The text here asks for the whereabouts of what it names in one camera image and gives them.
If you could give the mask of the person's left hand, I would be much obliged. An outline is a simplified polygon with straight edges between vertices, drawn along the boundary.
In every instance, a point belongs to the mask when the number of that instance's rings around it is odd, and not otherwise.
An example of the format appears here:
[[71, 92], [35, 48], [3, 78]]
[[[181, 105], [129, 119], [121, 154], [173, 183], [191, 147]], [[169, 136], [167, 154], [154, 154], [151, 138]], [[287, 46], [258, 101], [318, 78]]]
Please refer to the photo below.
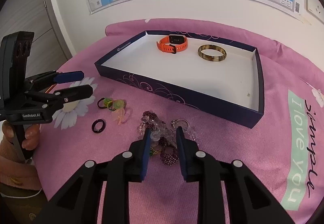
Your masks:
[[30, 159], [34, 150], [39, 145], [40, 124], [32, 124], [29, 127], [23, 127], [22, 132], [25, 134], [21, 143], [18, 142], [16, 129], [5, 120], [2, 124], [2, 132], [4, 139], [8, 142], [9, 147], [13, 150], [15, 158], [13, 160], [24, 162]]

